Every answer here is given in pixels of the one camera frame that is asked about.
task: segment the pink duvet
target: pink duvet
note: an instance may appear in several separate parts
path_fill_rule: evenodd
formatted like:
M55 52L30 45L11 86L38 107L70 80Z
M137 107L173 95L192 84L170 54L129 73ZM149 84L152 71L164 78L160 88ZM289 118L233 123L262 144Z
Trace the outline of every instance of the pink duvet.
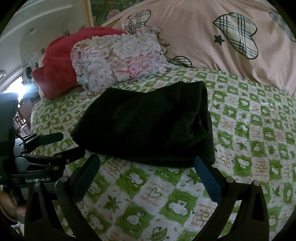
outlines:
M253 0L151 0L114 28L162 28L172 63L227 70L296 92L296 39L273 8Z

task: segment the cushion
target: cushion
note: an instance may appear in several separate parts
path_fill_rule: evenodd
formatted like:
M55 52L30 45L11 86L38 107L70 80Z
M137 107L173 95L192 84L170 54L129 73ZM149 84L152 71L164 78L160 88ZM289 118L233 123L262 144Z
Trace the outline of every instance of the cushion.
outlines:
M70 52L77 42L92 36L123 34L123 31L106 28L82 28L70 36L59 37L46 48L43 66L32 73L46 99L52 99L77 84L76 73L70 59Z
M71 52L77 81L85 90L101 91L113 84L164 74L168 46L158 41L160 29L142 27L134 35L92 37L78 42Z
M114 26L133 34L159 26L177 65L229 71L296 91L296 39L272 6L253 0L151 0Z

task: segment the human hand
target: human hand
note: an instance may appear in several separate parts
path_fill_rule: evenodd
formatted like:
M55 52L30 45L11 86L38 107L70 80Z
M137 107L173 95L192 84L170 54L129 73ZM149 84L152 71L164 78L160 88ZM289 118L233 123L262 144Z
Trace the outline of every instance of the human hand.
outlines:
M0 185L0 211L10 220L16 221L17 213L22 216L26 215L26 205L16 207L12 197Z

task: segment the ceiling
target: ceiling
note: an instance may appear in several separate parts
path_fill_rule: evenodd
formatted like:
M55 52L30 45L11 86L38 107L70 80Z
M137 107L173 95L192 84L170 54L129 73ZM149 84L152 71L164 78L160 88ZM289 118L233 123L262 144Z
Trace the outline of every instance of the ceiling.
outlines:
M3 90L22 72L21 57L32 48L43 46L60 37L67 28L73 9L84 14L84 0L28 0L12 17L0 36L0 69L7 75L0 80ZM31 46L21 48L23 43Z

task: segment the green and white bedsheet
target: green and white bedsheet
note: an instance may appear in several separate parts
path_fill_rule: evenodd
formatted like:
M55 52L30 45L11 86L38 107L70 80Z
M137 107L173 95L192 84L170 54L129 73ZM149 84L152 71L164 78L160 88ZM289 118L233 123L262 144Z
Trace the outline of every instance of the green and white bedsheet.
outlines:
M237 182L261 183L272 239L296 204L293 97L226 72L185 67L164 76L114 87L148 92L177 81L200 80L208 90L216 152L214 166ZM61 101L39 102L32 113L32 133L60 131L64 140L41 146L36 153L53 155L75 147L69 132L97 97L83 98L76 93ZM66 175L71 175L85 160L69 164ZM190 240L217 206L193 168L154 167L109 156L101 156L101 162L84 200L77 205L102 240ZM233 223L239 202L236 204L222 234ZM65 231L71 234L59 206L57 213Z

